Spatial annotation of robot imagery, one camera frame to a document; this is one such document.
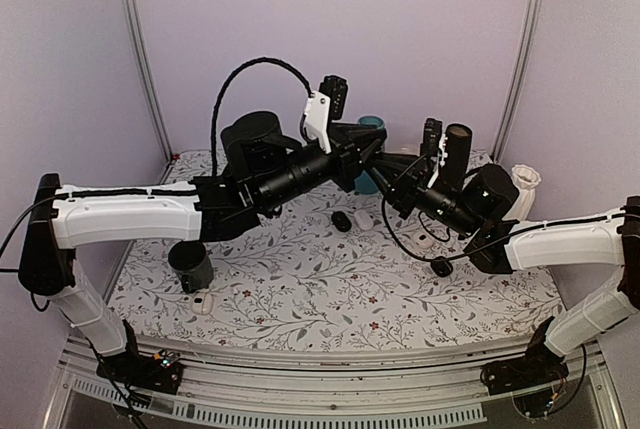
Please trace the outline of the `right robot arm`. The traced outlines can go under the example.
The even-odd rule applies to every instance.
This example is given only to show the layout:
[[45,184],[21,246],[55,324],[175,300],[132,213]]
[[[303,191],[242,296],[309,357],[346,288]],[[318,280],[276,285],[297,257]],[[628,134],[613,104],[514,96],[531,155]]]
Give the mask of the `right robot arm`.
[[517,376],[537,385],[581,343],[639,312],[639,199],[577,219],[531,222],[507,214],[520,194],[499,165],[466,171],[458,157],[379,153],[366,169],[384,207],[401,218],[414,210],[469,242],[463,250],[478,270],[511,274],[539,266],[600,263],[614,275],[579,304],[542,323],[517,364]]

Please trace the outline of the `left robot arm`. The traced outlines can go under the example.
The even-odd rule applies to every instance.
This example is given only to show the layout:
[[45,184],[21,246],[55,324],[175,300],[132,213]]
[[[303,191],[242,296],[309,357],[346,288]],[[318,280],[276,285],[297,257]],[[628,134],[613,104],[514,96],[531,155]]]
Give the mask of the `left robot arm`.
[[17,218],[26,230],[17,269],[21,285],[45,297],[128,383],[148,375],[130,326],[109,309],[76,259],[83,245],[138,239],[206,244],[229,241],[277,216],[282,206],[326,181],[352,191],[386,139],[384,129],[342,121],[344,79],[309,89],[300,137],[286,136],[266,110],[213,128],[213,152],[227,164],[188,182],[129,188],[78,188],[44,175]]

